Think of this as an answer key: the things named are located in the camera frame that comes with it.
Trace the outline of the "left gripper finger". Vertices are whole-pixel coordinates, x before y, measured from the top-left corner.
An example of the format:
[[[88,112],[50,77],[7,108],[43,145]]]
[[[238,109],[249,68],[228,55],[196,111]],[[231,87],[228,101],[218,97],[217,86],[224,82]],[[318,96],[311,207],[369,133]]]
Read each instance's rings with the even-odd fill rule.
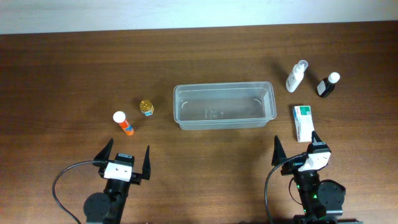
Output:
[[[113,142],[114,140],[113,138],[111,138],[107,145],[105,145],[105,147],[100,150],[100,152],[94,157],[94,166],[104,167],[107,165],[107,163],[109,162],[109,156],[111,153]]]
[[[147,146],[144,162],[142,165],[142,179],[149,180],[151,174],[150,167],[150,146]]]

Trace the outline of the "white green medicine box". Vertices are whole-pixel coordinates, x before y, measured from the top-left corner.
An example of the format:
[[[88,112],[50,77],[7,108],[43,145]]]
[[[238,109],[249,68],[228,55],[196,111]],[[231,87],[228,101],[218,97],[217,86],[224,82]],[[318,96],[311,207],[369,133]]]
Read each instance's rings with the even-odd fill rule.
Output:
[[[293,115],[298,142],[311,142],[314,131],[310,106],[294,106]]]

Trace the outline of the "orange tablet tube white cap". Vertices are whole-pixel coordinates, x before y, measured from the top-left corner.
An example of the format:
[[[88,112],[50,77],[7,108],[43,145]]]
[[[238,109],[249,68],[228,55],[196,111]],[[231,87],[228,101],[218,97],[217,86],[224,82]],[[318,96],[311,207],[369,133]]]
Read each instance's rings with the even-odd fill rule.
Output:
[[[124,112],[122,111],[115,112],[113,114],[113,120],[120,125],[120,127],[128,136],[132,136],[134,134],[134,128],[127,120]]]

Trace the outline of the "dark bottle white cap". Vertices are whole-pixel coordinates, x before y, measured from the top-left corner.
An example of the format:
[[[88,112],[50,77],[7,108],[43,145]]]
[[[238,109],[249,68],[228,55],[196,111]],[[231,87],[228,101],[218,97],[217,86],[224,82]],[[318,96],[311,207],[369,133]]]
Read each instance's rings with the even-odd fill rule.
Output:
[[[318,95],[326,98],[334,90],[339,79],[340,74],[337,72],[332,72],[328,77],[324,78],[317,86]]]

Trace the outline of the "small gold-lid jar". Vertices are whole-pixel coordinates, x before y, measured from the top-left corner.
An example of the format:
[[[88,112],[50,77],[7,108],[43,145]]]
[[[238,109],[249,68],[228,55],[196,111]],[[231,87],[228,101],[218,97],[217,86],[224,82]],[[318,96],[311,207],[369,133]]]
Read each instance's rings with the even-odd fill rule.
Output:
[[[154,112],[154,106],[149,100],[142,100],[139,104],[139,109],[145,116],[151,116]]]

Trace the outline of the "white spray bottle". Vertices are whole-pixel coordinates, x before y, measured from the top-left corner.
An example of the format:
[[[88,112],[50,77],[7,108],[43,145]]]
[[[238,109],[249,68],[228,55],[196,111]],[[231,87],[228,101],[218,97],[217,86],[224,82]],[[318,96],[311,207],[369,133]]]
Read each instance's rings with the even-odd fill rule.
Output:
[[[303,80],[304,73],[307,68],[308,62],[306,60],[300,60],[294,65],[286,80],[286,89],[288,92],[293,93],[297,89],[300,82]]]

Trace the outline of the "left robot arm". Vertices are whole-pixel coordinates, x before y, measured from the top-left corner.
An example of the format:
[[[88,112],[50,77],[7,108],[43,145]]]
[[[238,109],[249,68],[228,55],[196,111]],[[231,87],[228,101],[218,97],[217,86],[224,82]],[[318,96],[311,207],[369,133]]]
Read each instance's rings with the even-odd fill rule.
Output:
[[[131,185],[140,185],[149,180],[150,147],[147,147],[142,172],[133,171],[135,158],[129,154],[118,153],[115,159],[109,158],[113,140],[95,156],[94,165],[99,167],[99,176],[107,183],[102,192],[90,195],[83,206],[87,223],[120,223]]]

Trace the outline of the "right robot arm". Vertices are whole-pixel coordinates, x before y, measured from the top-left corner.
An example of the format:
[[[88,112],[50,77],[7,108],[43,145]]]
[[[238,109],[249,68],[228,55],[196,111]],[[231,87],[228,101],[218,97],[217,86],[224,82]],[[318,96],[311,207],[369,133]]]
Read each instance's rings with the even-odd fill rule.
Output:
[[[292,222],[337,223],[343,214],[346,189],[334,180],[320,180],[318,171],[328,165],[331,150],[315,131],[307,150],[288,158],[277,136],[274,137],[274,152],[271,165],[282,168],[282,175],[292,175],[296,183],[303,215],[295,215]]]

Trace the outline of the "clear plastic container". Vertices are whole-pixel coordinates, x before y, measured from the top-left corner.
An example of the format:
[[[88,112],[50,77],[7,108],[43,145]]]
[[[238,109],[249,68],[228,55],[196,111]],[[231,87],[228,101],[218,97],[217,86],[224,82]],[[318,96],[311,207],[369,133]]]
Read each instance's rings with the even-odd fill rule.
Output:
[[[277,110],[269,82],[177,85],[174,120],[182,130],[261,128]]]

